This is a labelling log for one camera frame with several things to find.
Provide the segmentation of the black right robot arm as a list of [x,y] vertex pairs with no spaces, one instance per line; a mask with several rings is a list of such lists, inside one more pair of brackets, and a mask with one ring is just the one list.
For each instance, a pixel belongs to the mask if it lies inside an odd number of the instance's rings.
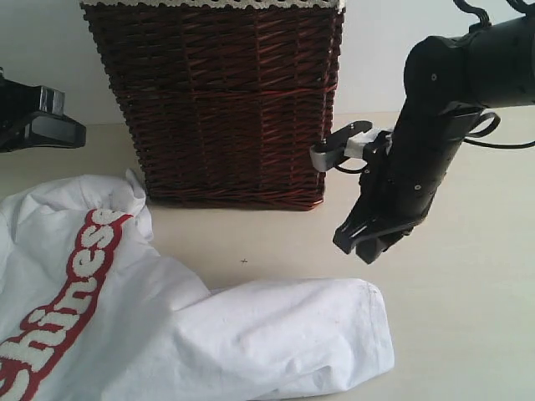
[[461,144],[498,124],[496,109],[534,102],[534,21],[482,28],[416,44],[404,70],[395,127],[368,131],[345,154],[365,162],[360,195],[334,244],[372,263],[428,215]]

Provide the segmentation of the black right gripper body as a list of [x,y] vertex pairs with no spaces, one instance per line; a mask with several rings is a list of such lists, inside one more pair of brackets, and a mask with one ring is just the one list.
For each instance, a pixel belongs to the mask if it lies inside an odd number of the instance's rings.
[[367,172],[360,179],[357,223],[361,226],[417,226],[464,140],[464,111],[400,112],[393,131],[364,146]]

